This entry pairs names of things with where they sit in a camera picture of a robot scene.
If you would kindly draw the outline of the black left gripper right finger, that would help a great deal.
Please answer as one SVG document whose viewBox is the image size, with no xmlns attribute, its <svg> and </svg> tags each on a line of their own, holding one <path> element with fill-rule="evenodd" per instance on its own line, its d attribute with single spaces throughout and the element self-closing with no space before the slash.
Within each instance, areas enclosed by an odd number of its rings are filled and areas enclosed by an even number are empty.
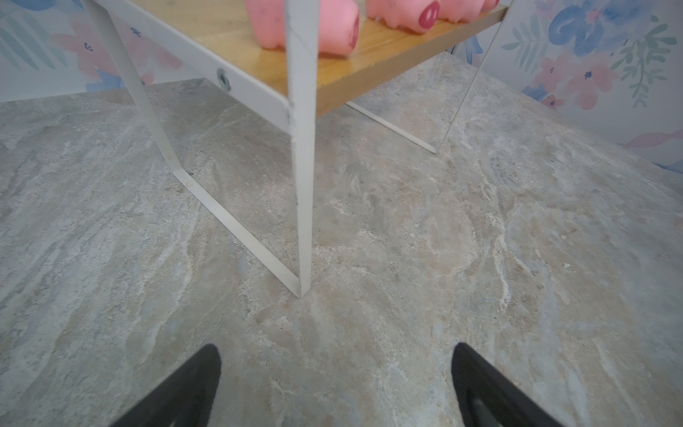
<svg viewBox="0 0 683 427">
<path fill-rule="evenodd" d="M 451 375 L 466 426 L 559 426 L 467 343 L 455 345 Z"/>
</svg>

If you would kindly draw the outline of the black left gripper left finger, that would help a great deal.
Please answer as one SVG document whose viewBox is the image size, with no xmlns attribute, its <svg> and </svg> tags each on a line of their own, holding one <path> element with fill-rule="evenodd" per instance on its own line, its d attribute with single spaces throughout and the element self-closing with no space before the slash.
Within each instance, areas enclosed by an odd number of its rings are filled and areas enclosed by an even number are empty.
<svg viewBox="0 0 683 427">
<path fill-rule="evenodd" d="M 206 426 L 221 374 L 219 350 L 209 343 L 113 425 Z"/>
</svg>

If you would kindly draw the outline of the pink pig toy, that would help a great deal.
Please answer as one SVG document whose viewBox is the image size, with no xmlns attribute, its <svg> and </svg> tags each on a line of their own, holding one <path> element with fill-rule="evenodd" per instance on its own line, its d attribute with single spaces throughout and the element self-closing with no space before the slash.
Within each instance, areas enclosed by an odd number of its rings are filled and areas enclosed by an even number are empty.
<svg viewBox="0 0 683 427">
<path fill-rule="evenodd" d="M 366 16 L 389 28 L 428 32 L 439 19 L 440 3 L 431 0 L 366 0 Z"/>
<path fill-rule="evenodd" d="M 484 0 L 482 10 L 491 11 L 494 10 L 500 3 L 500 0 Z"/>
<path fill-rule="evenodd" d="M 286 49 L 285 2 L 245 1 L 247 16 L 258 44 L 264 49 Z M 359 38 L 360 12 L 351 0 L 321 1 L 318 51 L 321 55 L 349 57 Z"/>
<path fill-rule="evenodd" d="M 440 1 L 439 19 L 457 22 L 472 22 L 480 16 L 485 0 L 442 0 Z"/>
</svg>

